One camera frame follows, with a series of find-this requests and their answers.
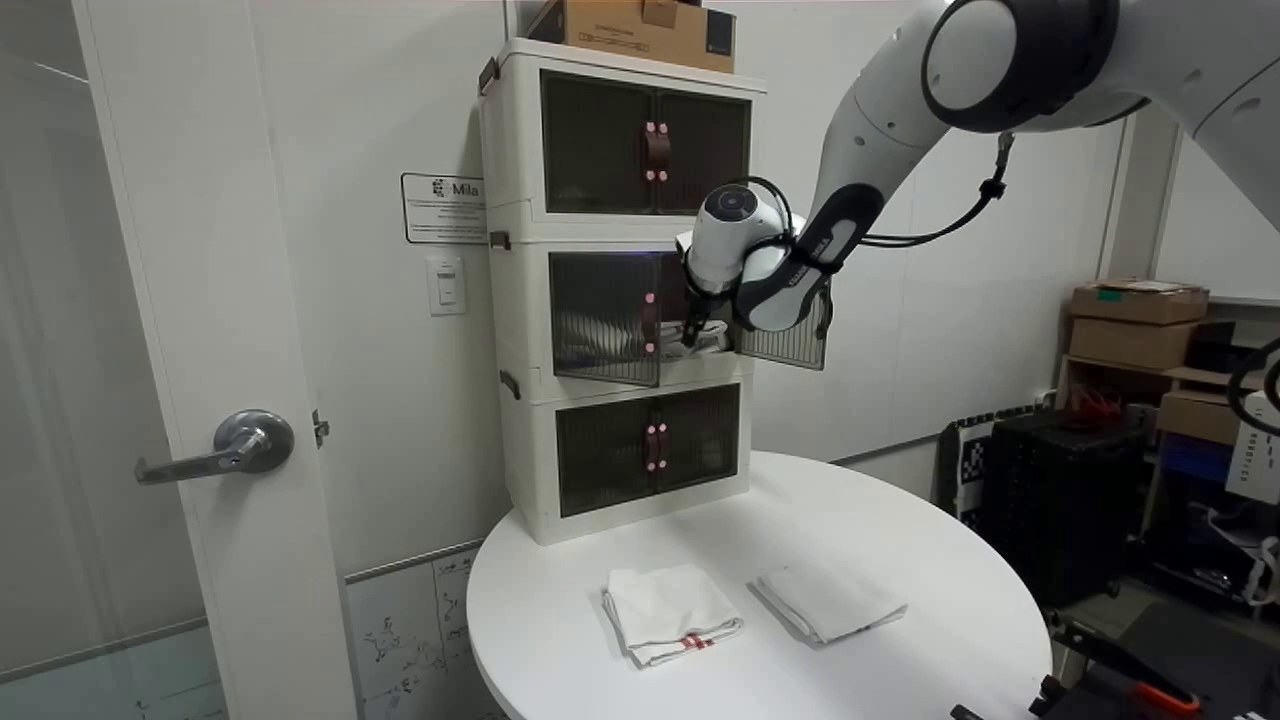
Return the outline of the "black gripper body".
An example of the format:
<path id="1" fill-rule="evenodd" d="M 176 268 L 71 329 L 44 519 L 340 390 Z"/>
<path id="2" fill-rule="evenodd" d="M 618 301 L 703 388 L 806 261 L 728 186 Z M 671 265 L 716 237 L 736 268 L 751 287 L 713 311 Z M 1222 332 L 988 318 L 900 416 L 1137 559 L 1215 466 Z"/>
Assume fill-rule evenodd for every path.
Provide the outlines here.
<path id="1" fill-rule="evenodd" d="M 734 315 L 734 297 L 728 292 L 703 292 L 696 284 L 684 287 L 684 329 L 679 329 L 679 338 L 684 345 L 696 345 L 701 332 L 713 322 L 713 318 L 728 318 Z"/>

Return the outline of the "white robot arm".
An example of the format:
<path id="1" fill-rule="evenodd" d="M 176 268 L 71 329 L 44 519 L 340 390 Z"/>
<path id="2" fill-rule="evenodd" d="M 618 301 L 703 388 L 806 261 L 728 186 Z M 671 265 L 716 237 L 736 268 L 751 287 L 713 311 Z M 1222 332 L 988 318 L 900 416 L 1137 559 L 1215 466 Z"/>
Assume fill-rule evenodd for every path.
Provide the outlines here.
<path id="1" fill-rule="evenodd" d="M 1280 222 L 1280 0 L 922 0 L 841 94 L 806 222 L 716 182 L 684 246 L 687 318 L 794 332 L 949 136 L 1114 122 L 1157 104 Z"/>

